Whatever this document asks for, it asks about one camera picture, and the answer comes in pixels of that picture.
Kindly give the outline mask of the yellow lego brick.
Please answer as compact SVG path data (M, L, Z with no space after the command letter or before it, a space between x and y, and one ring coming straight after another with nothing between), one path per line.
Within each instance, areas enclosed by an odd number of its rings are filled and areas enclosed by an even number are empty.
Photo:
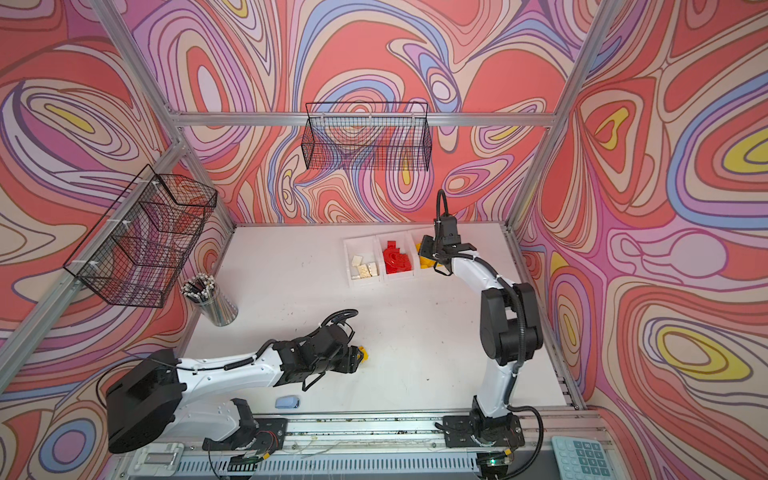
M436 261L420 256L419 265L421 269L432 269L436 265Z

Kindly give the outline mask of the white lego brick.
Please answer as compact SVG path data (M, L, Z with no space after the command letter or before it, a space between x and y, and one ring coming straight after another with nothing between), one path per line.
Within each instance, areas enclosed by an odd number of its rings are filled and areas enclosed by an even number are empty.
M368 266L361 264L357 267L358 275L360 278L371 278L372 276L369 273Z

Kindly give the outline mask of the red arch lego piece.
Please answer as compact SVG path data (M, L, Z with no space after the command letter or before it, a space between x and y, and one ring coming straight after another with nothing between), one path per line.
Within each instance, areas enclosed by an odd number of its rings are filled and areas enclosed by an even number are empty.
M412 270L412 264L407 254L402 253L400 248L397 250L388 250L387 248L382 251L385 270L388 275L405 273Z

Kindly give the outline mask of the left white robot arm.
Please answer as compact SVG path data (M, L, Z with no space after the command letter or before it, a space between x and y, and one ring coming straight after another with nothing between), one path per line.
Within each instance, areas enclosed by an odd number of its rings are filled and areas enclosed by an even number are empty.
M325 323L292 340L267 340L256 352L216 359L178 358L170 349L144 358L106 392L108 450L138 450L163 437L201 437L218 449L242 449L258 427L248 402L216 396L298 384L327 373L353 374L366 358L345 322Z

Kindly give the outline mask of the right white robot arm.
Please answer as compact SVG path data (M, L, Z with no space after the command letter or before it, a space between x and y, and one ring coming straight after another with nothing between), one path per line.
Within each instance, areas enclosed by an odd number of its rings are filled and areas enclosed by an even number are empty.
M479 336L488 358L473 409L483 420L507 416L523 366L543 347L544 338L535 290L515 283L461 240L458 222L447 213L434 221L434 234L422 239L419 255L433 260L444 276L456 276L479 294Z

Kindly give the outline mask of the right translucent plastic bin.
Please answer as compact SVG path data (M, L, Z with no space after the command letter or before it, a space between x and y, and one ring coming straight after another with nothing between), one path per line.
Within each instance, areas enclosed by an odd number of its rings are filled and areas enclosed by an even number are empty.
M416 276L428 276L433 272L432 269L421 269L419 265L419 252L422 246L424 236L434 236L434 228L432 226L421 226L407 231L410 238L410 244L412 246L413 254L415 256L414 272Z

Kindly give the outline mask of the translucent plastic bin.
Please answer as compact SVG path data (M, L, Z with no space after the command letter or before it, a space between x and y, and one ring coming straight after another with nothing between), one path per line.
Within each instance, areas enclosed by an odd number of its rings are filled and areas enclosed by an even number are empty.
M424 236L434 236L434 228L432 226L421 226L407 231L410 238L410 244L412 246L413 254L415 256L414 272L416 276L428 276L433 272L432 269L421 269L419 265L419 252L422 246Z
M382 281L379 243L374 236L343 241L347 280L351 288L372 287Z
M390 232L375 236L375 253L382 262L385 282L396 282L415 276L415 256L406 232Z

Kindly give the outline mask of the middle translucent plastic bin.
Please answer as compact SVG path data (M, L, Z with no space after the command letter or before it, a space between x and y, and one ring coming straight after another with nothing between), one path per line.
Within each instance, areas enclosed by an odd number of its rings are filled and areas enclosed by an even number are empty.
M385 282L396 282L415 276L415 256L406 232L390 232L375 236L375 253L382 262Z

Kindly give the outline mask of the left translucent plastic bin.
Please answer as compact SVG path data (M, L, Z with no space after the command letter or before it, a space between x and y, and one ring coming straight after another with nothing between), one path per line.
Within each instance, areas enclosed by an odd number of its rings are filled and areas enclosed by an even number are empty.
M379 243L374 236L343 241L347 280L351 288L372 287L382 281Z

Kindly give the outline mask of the blue eraser block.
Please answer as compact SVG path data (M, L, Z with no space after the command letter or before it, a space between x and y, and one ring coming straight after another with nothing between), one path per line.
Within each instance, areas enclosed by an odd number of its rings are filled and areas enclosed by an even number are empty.
M275 400L275 408L280 410L297 409L300 406L300 397L297 395L286 395L278 397Z

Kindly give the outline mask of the metal cup of pens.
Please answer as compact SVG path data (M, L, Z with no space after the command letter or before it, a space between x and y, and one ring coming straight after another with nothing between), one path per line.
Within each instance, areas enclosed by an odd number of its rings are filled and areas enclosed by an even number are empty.
M212 275L195 275L183 283L181 292L216 327L228 326L237 318L238 308L222 293Z

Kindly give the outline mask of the green calculator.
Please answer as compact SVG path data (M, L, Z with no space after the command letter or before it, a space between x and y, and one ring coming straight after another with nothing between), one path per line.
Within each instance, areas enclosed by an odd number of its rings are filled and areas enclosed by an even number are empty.
M553 436L551 444L561 479L614 479L607 454L602 445L597 441L567 436Z

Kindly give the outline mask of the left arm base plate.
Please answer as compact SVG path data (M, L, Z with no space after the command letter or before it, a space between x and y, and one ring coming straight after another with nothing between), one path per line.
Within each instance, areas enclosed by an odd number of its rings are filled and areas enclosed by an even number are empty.
M206 452L256 451L272 454L283 448L287 426L287 418L257 418L252 425L240 426L224 440L205 438L202 449Z

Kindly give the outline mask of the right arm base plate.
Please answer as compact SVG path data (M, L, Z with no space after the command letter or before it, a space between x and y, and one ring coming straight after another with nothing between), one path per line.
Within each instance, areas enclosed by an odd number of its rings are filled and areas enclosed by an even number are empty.
M448 448L509 448L516 450L525 445L525 437L519 418L509 413L504 417L490 418L473 415L444 416L435 428L444 435Z

